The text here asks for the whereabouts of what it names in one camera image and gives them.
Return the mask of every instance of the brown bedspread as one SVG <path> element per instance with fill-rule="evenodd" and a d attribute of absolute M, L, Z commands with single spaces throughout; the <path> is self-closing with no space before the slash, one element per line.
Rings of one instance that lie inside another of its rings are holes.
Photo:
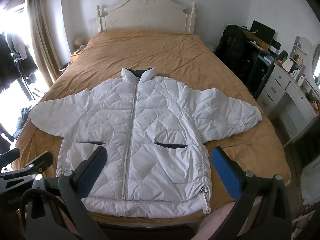
<path fill-rule="evenodd" d="M 114 30 L 93 37 L 83 53 L 50 88 L 42 101 L 63 98 L 86 88 L 91 89 L 107 78 L 119 78 L 122 67 L 146 69 L 154 66 L 158 75 L 174 78 L 193 89 L 217 88 L 228 97 L 257 106 L 244 84 L 206 48 L 199 36 L 147 29 Z M 28 120 L 16 144 L 21 156 L 13 167 L 22 168 L 44 151 L 53 153 L 56 163 L 61 141 L 62 138 L 46 134 Z M 281 143 L 265 115 L 262 122 L 249 131 L 205 145 L 209 152 L 214 147 L 221 146 L 243 170 L 251 170 L 257 176 L 271 178 L 274 174 L 280 174 L 285 183 L 291 179 Z M 50 167 L 45 174 L 47 177 L 55 176 L 55 167 Z M 210 206 L 214 211 L 232 199 L 212 166 L 211 176 L 213 193 Z M 174 219 L 92 215 L 96 220 L 110 223 L 183 222 L 204 216 L 202 211 Z"/>

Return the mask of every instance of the jacket sleeve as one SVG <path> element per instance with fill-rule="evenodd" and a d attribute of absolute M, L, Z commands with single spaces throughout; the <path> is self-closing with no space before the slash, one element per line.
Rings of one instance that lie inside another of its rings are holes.
<path fill-rule="evenodd" d="M 40 102 L 29 113 L 31 122 L 40 130 L 64 137 L 85 111 L 89 90 L 65 98 Z"/>
<path fill-rule="evenodd" d="M 262 121 L 256 106 L 229 98 L 218 89 L 189 88 L 186 104 L 192 111 L 202 143 L 242 133 Z"/>

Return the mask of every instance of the metal screw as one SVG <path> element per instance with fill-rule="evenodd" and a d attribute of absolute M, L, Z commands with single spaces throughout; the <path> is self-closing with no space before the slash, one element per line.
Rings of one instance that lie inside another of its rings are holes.
<path fill-rule="evenodd" d="M 246 171 L 245 172 L 245 175 L 249 178 L 253 177 L 254 176 L 254 173 L 252 171 Z"/>
<path fill-rule="evenodd" d="M 66 170 L 66 171 L 64 172 L 64 176 L 69 177 L 69 176 L 72 175 L 72 173 L 73 173 L 72 170 Z"/>
<path fill-rule="evenodd" d="M 276 175 L 276 180 L 282 180 L 281 175 L 277 174 L 277 175 Z"/>
<path fill-rule="evenodd" d="M 36 176 L 36 180 L 41 180 L 42 179 L 42 174 L 38 174 L 37 176 Z"/>

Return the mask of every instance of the jacket cuff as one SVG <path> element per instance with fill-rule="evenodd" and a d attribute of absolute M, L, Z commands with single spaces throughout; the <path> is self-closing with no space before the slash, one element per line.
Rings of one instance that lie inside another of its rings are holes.
<path fill-rule="evenodd" d="M 262 121 L 262 114 L 260 113 L 259 108 L 257 106 L 253 106 L 253 108 L 258 117 L 258 121 Z"/>

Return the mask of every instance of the black cable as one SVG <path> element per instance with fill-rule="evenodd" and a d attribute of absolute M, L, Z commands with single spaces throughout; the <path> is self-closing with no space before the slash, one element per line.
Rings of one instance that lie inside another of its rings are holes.
<path fill-rule="evenodd" d="M 67 215 L 67 217 L 70 219 L 71 222 L 73 221 L 70 216 L 70 213 L 67 209 L 67 206 L 60 199 L 58 199 L 55 195 L 51 194 L 48 191 L 42 190 L 42 189 L 30 188 L 23 193 L 23 195 L 21 197 L 21 201 L 20 201 L 20 215 L 21 215 L 21 221 L 22 221 L 24 230 L 26 230 L 26 216 L 25 216 L 25 212 L 24 212 L 25 206 L 28 204 L 30 198 L 32 198 L 34 195 L 40 195 L 40 196 L 47 197 L 49 200 L 51 200 L 53 203 L 55 203 Z"/>

